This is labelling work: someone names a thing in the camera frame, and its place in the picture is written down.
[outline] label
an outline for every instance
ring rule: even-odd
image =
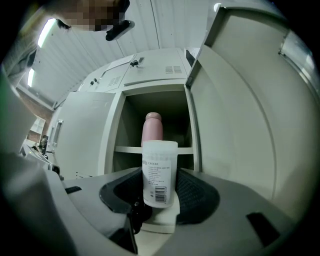
[[[142,160],[143,199],[166,205],[170,199],[171,161]]]

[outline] pink tumbler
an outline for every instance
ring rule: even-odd
[[[164,132],[161,123],[161,115],[156,112],[147,114],[142,130],[141,147],[143,147],[143,144],[146,141],[162,141],[163,138]]]

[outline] open cabinet door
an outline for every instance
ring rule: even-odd
[[[252,188],[297,220],[317,180],[320,116],[278,54],[286,22],[244,8],[220,8],[211,21],[186,83],[200,171]]]
[[[52,138],[54,164],[66,180],[98,174],[98,157],[112,93],[71,92]]]

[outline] light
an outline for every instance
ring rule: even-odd
[[[32,80],[34,79],[35,71],[31,68],[28,75],[28,86],[32,87]]]
[[[42,45],[44,44],[44,42],[46,40],[48,33],[50,32],[50,30],[51,30],[52,26],[55,24],[55,22],[56,22],[55,18],[48,19],[48,21],[44,25],[44,27],[41,31],[41,34],[39,36],[38,46],[42,47]]]
[[[217,2],[214,7],[213,7],[213,10],[216,12],[218,7],[221,5],[221,3]]]

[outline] barcode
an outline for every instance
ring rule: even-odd
[[[155,201],[158,203],[165,203],[167,201],[167,187],[156,186],[155,187]]]

